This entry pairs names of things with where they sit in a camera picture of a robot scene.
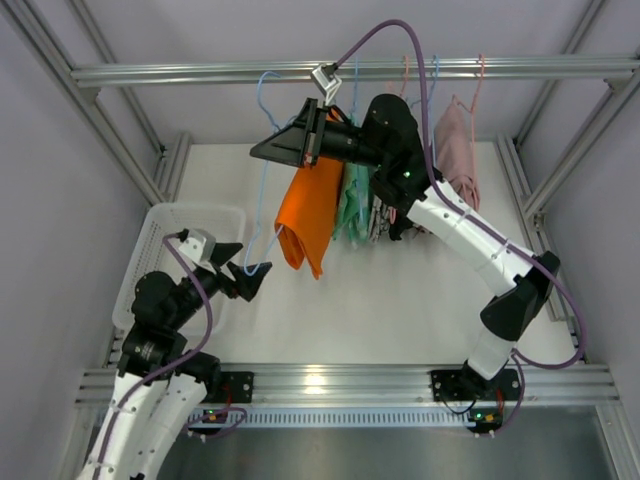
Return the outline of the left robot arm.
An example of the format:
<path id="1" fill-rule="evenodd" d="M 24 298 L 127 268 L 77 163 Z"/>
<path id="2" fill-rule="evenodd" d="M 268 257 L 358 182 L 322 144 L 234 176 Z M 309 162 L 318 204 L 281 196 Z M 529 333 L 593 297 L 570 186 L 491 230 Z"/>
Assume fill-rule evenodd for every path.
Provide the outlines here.
<path id="1" fill-rule="evenodd" d="M 126 335 L 111 399 L 81 479 L 154 479 L 188 415 L 222 386 L 217 357 L 203 348 L 214 329 L 212 298 L 255 298 L 272 268 L 233 263 L 240 243 L 169 234 L 164 246 L 186 275 L 144 274 L 134 288 L 134 323 Z"/>

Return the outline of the orange trousers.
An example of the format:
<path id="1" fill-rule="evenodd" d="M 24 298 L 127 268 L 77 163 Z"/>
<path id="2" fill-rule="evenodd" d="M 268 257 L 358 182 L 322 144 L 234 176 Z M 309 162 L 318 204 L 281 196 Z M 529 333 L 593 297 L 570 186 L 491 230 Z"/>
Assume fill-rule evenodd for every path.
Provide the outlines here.
<path id="1" fill-rule="evenodd" d="M 335 225 L 344 164 L 325 157 L 298 169 L 284 195 L 274 222 L 278 242 L 290 267 L 304 262 L 315 280 L 323 274 L 322 261 Z"/>

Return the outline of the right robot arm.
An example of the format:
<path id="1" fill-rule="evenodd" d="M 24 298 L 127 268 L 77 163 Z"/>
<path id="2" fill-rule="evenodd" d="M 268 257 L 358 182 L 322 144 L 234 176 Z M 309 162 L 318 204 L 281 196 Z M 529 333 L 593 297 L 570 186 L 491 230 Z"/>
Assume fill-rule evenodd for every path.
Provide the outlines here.
<path id="1" fill-rule="evenodd" d="M 510 245 L 483 221 L 426 161 L 417 121 L 400 97 L 376 96 L 359 126 L 339 109 L 307 99 L 290 125 L 254 145 L 250 155 L 296 168 L 274 229 L 287 263 L 293 268 L 309 264 L 314 277 L 323 272 L 344 165 L 372 168 L 374 193 L 398 211 L 400 228 L 416 225 L 436 235 L 492 291 L 459 386 L 478 399 L 495 385 L 546 303 L 560 261 L 549 251 L 536 256 Z"/>

